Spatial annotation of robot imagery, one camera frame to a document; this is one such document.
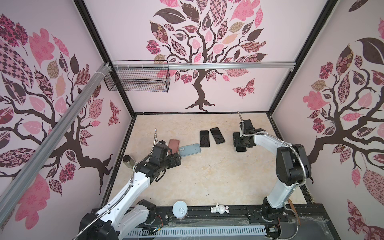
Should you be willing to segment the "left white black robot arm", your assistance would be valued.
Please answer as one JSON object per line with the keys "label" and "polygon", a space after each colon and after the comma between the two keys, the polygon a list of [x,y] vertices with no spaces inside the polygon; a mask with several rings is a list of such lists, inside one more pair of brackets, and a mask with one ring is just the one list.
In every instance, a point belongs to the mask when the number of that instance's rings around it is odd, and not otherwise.
{"label": "left white black robot arm", "polygon": [[122,240],[134,228],[155,220],[156,206],[142,200],[133,206],[139,195],[153,182],[158,182],[166,170],[181,165],[182,157],[164,141],[154,137],[150,153],[132,168],[128,183],[96,213],[86,214],[75,240]]}

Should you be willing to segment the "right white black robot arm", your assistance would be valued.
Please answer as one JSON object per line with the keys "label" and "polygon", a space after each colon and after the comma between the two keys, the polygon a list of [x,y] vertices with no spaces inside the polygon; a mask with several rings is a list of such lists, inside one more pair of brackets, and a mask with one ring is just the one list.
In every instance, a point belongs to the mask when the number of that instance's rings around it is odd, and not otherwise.
{"label": "right white black robot arm", "polygon": [[263,217],[271,221],[272,216],[284,210],[296,188],[305,185],[311,177],[311,164],[303,145],[287,143],[264,129],[256,129],[251,120],[240,120],[240,131],[234,135],[234,147],[243,150],[261,146],[276,156],[278,181],[263,199],[262,206]]}

